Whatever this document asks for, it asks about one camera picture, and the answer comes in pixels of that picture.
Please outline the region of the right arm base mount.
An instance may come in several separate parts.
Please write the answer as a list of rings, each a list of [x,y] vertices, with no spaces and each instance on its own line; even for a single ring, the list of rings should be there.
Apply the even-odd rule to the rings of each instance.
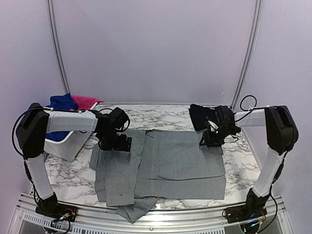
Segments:
[[[223,210],[222,216],[227,219],[228,223],[253,221],[259,219],[262,221],[267,215],[265,207],[257,208],[255,211],[248,211],[245,205],[227,207]]]

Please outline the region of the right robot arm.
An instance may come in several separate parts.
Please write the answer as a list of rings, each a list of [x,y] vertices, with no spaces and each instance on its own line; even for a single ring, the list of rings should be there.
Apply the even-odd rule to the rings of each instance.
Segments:
[[[227,106],[213,108],[215,118],[206,118],[207,129],[203,132],[200,146],[220,147],[225,138],[235,135],[243,127],[265,127],[267,156],[261,173],[248,192],[242,215],[252,218],[265,205],[272,194],[273,184],[284,168],[286,155],[298,141],[299,133],[287,106],[253,107],[248,111],[234,113]]]

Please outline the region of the grey garment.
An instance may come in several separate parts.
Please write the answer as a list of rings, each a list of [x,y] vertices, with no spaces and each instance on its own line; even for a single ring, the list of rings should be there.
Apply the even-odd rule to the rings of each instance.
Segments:
[[[95,145],[90,167],[96,172],[100,202],[134,223],[159,198],[223,199],[226,177],[220,147],[200,146],[202,132],[129,130],[129,152]]]

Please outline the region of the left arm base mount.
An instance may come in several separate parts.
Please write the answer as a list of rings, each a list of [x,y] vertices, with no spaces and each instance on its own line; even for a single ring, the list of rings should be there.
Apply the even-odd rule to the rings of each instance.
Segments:
[[[74,222],[78,208],[76,206],[61,204],[58,202],[50,202],[37,206],[35,211],[37,214],[53,218],[54,222]]]

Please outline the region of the black t-shirt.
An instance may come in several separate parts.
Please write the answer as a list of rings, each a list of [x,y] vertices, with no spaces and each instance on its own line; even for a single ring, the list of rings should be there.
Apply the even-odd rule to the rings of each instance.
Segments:
[[[228,106],[204,107],[196,104],[191,104],[189,115],[196,131],[206,128],[206,122],[210,121],[221,126],[221,123],[234,121],[234,113]]]

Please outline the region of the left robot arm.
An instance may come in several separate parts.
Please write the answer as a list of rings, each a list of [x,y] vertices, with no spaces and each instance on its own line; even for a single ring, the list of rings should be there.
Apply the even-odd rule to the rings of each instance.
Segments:
[[[16,152],[22,156],[26,175],[34,190],[37,207],[51,217],[62,209],[50,184],[44,165],[46,134],[59,131],[95,133],[103,151],[129,152],[131,137],[124,134],[128,115],[116,107],[108,114],[98,110],[65,111],[32,103],[14,123],[11,139]]]

